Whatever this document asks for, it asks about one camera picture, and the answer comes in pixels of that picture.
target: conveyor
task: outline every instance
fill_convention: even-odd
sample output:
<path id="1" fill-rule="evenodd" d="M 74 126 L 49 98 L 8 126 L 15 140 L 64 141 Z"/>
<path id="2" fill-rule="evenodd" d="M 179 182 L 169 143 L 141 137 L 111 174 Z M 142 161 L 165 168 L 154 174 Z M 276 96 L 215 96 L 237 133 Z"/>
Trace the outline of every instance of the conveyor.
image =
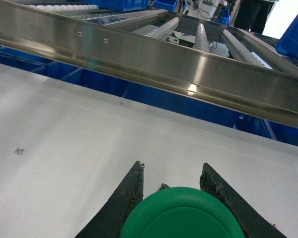
<path id="1" fill-rule="evenodd" d="M 276 39 L 166 10 L 118 13 L 82 3 L 67 11 L 67 3 L 45 1 L 51 7 L 42 9 L 42 1 L 0 0 L 0 44 L 298 127 L 298 67 L 276 53 Z M 199 36 L 201 24 L 207 40 L 226 43 L 237 60 L 209 53 L 204 37 L 200 50 L 163 41 L 174 29 Z M 148 25 L 155 28 L 132 33 Z"/>
<path id="2" fill-rule="evenodd" d="M 0 64 L 0 237 L 74 238 L 136 160 L 144 198 L 209 163 L 298 238 L 298 147 Z"/>
<path id="3" fill-rule="evenodd" d="M 173 31 L 193 49 L 166 42 Z M 2 45 L 298 127 L 298 67 L 276 42 L 161 9 L 0 0 Z M 298 237 L 298 147 L 0 64 L 0 237 L 74 237 L 136 160 L 145 197 L 161 182 L 198 187 L 207 162 Z"/>

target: stainless steel rail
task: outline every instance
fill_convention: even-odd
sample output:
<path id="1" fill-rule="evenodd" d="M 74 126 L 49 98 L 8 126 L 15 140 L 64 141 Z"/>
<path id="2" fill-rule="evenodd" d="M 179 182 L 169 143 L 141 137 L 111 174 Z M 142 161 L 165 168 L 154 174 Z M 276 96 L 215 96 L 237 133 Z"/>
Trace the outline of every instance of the stainless steel rail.
<path id="1" fill-rule="evenodd" d="M 207 34 L 202 23 L 197 27 L 194 48 L 200 51 L 210 52 Z"/>
<path id="2" fill-rule="evenodd" d="M 240 41 L 237 40 L 229 31 L 223 30 L 222 39 L 230 50 L 234 59 L 251 63 L 257 66 L 264 66 Z"/>
<path id="3" fill-rule="evenodd" d="M 249 32 L 240 29 L 237 31 L 237 38 L 262 58 L 271 68 L 279 72 L 298 76 L 298 67 L 282 58 L 274 47 Z"/>
<path id="4" fill-rule="evenodd" d="M 179 25 L 179 18 L 175 17 L 172 20 L 168 21 L 167 23 L 163 24 L 162 26 L 146 34 L 146 36 L 159 39 L 159 40 L 165 40 L 173 33 L 174 29 L 178 25 Z"/>
<path id="5" fill-rule="evenodd" d="M 164 19 L 167 12 L 167 10 L 159 9 L 120 14 L 116 16 L 116 21 L 105 23 L 103 25 L 113 29 L 133 31 L 143 27 L 144 25 Z"/>
<path id="6" fill-rule="evenodd" d="M 0 44 L 298 127 L 298 76 L 7 0 Z"/>

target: cable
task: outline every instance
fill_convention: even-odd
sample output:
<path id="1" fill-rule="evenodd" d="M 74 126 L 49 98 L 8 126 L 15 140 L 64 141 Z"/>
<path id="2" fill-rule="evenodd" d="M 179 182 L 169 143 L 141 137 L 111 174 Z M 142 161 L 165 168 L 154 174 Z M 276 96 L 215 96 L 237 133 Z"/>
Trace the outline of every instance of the cable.
<path id="1" fill-rule="evenodd" d="M 200 7 L 198 7 L 198 10 L 199 10 L 199 13 L 201 14 L 201 16 L 204 17 L 205 19 L 212 19 L 211 16 L 210 16 L 210 14 L 207 11 L 201 9 Z M 202 13 L 200 12 L 200 10 L 203 11 L 203 12 L 206 12 L 208 14 L 209 18 L 203 16 Z"/>

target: black pants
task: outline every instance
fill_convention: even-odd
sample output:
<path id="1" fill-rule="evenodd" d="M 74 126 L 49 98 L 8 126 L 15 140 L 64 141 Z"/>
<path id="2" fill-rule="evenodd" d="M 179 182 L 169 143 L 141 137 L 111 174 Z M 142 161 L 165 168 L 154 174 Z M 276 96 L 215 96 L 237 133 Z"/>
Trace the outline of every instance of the black pants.
<path id="1" fill-rule="evenodd" d="M 242 0 L 234 27 L 263 34 L 267 16 L 274 3 L 264 0 Z"/>

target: blue bin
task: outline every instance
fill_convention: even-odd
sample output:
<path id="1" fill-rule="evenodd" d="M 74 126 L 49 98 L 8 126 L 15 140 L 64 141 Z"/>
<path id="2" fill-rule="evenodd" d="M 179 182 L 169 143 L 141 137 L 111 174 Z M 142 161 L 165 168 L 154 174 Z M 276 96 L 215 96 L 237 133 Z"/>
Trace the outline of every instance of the blue bin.
<path id="1" fill-rule="evenodd" d="M 30 71 L 33 73 L 41 74 L 41 75 L 43 75 L 44 74 L 43 72 L 45 71 L 45 67 L 43 65 L 29 62 L 29 61 L 24 61 L 22 59 L 17 59 L 10 56 L 1 55 L 1 54 L 0 54 L 0 63 L 11 67 Z"/>
<path id="2" fill-rule="evenodd" d="M 298 60 L 298 15 L 276 45 L 278 53 Z"/>
<path id="3" fill-rule="evenodd" d="M 146 9 L 149 0 L 81 0 L 104 8 L 118 11 L 133 11 Z"/>
<path id="4" fill-rule="evenodd" d="M 153 6 L 157 8 L 166 9 L 168 11 L 174 11 L 177 5 L 177 0 L 154 0 Z"/>
<path id="5" fill-rule="evenodd" d="M 60 63 L 7 47 L 0 48 L 0 54 L 2 56 L 14 58 L 15 60 L 28 61 L 29 63 L 42 65 L 44 66 L 44 72 L 42 73 L 42 75 L 57 79 L 78 68 L 76 66 Z"/>

